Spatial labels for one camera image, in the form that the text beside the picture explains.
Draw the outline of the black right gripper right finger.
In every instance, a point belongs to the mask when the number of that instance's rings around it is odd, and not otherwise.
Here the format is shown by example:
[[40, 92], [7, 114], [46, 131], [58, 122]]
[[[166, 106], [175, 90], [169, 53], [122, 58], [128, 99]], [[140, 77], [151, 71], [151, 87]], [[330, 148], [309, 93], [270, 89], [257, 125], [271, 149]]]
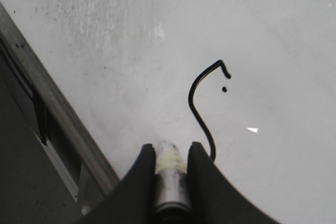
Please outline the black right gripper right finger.
[[188, 152], [186, 184], [193, 223], [277, 223], [236, 190], [199, 142]]

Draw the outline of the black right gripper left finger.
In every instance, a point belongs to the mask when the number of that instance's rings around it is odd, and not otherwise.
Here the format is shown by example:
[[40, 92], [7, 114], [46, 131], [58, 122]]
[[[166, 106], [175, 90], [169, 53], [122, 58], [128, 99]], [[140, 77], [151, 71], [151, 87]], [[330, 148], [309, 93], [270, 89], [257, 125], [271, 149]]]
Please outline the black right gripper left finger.
[[155, 158], [153, 146], [144, 144], [113, 192], [76, 223], [150, 223]]

